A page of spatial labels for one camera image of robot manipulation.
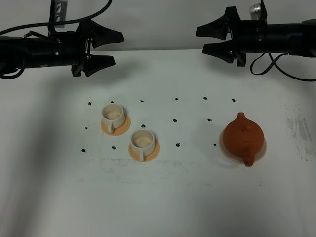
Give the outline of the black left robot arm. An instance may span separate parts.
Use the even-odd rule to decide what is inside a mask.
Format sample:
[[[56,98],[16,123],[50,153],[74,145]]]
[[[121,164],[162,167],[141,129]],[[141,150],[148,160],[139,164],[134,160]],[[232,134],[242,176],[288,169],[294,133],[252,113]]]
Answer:
[[[25,69],[71,66],[74,77],[87,77],[115,65],[113,56],[98,56],[91,48],[124,42],[121,32],[85,20],[75,31],[50,31],[47,36],[29,31],[23,37],[1,37],[0,77],[14,79]]]

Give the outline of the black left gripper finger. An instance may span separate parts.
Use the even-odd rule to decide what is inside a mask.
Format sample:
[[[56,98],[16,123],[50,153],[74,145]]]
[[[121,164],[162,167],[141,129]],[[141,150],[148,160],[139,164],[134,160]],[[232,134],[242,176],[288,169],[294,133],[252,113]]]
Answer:
[[[94,49],[107,44],[124,42],[122,32],[103,27],[94,21],[92,21],[91,38]]]
[[[83,71],[86,76],[91,76],[95,72],[114,66],[115,64],[113,56],[91,55],[89,59],[86,59]]]

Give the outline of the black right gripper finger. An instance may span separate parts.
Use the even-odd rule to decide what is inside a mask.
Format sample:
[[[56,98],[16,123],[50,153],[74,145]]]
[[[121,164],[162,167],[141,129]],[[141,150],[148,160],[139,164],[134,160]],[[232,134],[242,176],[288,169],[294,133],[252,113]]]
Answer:
[[[217,57],[226,61],[227,63],[233,63],[234,56],[232,51],[232,41],[225,41],[221,43],[205,44],[203,47],[203,54]]]
[[[227,18],[222,16],[208,24],[199,26],[196,30],[197,37],[210,37],[225,40],[228,33]]]

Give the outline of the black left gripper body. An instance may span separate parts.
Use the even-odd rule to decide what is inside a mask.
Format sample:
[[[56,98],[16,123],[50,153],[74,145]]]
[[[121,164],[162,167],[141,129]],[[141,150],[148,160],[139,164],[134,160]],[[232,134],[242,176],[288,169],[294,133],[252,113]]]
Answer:
[[[87,77],[91,75],[86,66],[92,57],[93,24],[93,21],[82,21],[76,31],[49,31],[49,38],[56,41],[52,46],[53,66],[71,66],[74,77],[81,76],[82,72]]]

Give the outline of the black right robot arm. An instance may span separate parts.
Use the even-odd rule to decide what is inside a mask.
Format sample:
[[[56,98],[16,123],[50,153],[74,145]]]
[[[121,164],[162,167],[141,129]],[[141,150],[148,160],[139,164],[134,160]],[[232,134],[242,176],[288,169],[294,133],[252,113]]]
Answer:
[[[196,36],[222,40],[222,43],[204,45],[202,52],[227,63],[237,61],[239,67],[245,66],[248,53],[288,53],[315,57],[314,19],[295,24],[268,24],[265,7],[261,9],[260,19],[241,20],[236,7],[227,7],[222,17],[199,26]]]

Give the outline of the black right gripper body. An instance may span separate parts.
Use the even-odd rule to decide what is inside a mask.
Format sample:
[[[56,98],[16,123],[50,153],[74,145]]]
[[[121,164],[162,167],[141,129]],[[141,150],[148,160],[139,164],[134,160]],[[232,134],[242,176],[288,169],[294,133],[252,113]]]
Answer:
[[[237,8],[227,7],[228,32],[231,35],[232,51],[237,66],[246,64],[246,54],[259,51],[259,43],[263,41],[267,20],[241,20]]]

